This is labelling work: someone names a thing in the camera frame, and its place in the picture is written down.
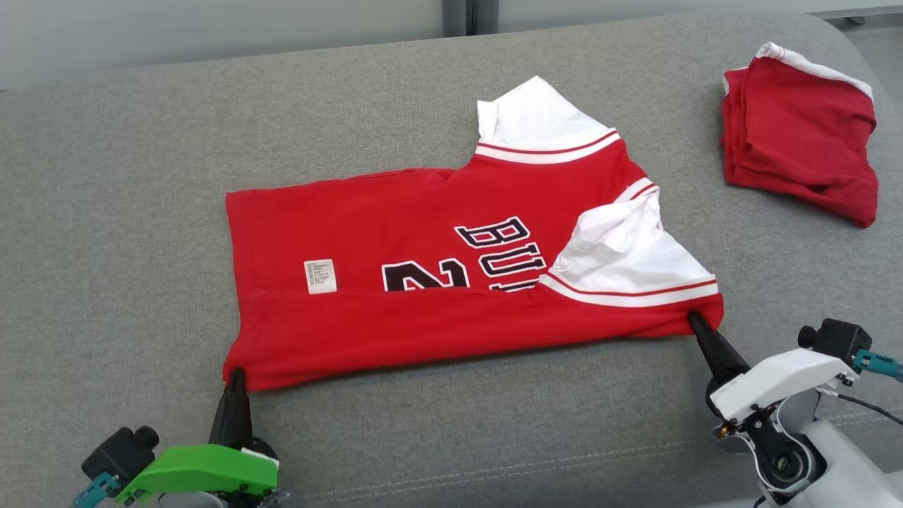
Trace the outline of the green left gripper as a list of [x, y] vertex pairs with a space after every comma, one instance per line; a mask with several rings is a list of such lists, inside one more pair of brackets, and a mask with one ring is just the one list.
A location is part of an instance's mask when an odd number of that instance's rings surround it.
[[115, 501], [132, 505], [153, 495], [194, 492], [265, 497], [277, 489], [280, 463], [249, 449], [253, 443], [246, 373], [234, 368], [217, 403], [209, 444], [171, 447], [155, 456], [158, 438], [138, 436], [138, 449], [152, 460], [122, 487]]

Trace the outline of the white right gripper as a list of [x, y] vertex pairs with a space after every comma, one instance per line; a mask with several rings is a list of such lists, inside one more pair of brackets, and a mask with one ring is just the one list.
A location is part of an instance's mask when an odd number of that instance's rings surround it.
[[691, 313], [688, 321], [712, 374], [708, 405], [725, 422], [741, 423], [790, 396], [860, 378], [844, 361], [807, 349], [784, 351], [751, 367], [704, 316]]

